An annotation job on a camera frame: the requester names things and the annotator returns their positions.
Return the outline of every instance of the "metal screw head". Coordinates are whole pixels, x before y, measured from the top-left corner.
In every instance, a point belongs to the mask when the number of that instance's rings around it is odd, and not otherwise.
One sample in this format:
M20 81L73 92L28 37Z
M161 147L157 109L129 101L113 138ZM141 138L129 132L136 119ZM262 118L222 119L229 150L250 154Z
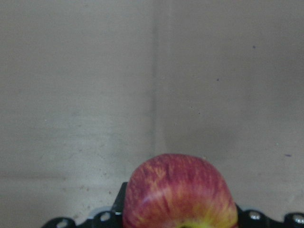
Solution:
M304 224L304 216L303 215L294 215L293 220L298 224Z
M68 225L68 221L63 219L61 222L57 223L56 228L65 228Z
M105 222L111 218L111 214L109 212L105 212L100 216L100 221Z
M253 220L260 220L261 214L258 213L257 211L251 211L251 212L249 212L249 217Z

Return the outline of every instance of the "black mount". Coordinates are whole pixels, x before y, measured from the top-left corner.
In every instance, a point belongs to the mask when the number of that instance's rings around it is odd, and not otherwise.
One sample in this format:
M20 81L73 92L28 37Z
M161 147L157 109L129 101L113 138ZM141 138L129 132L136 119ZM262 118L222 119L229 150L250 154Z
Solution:
M71 218L59 217L47 222L42 228L123 228L122 214L127 182L122 183L110 210L102 211L76 225ZM284 216L283 222L275 221L258 210L242 210L237 205L239 228L304 228L304 214L295 212Z

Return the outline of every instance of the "apple skin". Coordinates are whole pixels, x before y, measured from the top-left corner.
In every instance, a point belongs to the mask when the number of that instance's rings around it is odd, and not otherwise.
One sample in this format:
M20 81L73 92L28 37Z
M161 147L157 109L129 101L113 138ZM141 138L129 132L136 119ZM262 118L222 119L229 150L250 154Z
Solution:
M123 228L237 228L237 219L224 178L199 157L161 154L127 185Z

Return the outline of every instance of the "red apple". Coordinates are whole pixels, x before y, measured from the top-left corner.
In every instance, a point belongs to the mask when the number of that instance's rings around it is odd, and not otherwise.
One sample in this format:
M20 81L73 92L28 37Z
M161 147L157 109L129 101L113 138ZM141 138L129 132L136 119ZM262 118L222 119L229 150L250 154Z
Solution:
M238 213L224 178L209 162L162 154L128 182L124 228L236 228Z

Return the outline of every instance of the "gray surface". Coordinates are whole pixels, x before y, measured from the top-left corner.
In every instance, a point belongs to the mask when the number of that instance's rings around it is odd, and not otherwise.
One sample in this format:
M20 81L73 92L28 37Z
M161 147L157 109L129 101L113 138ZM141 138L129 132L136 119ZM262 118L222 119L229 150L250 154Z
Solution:
M304 3L0 3L0 226L79 223L163 152L304 211Z

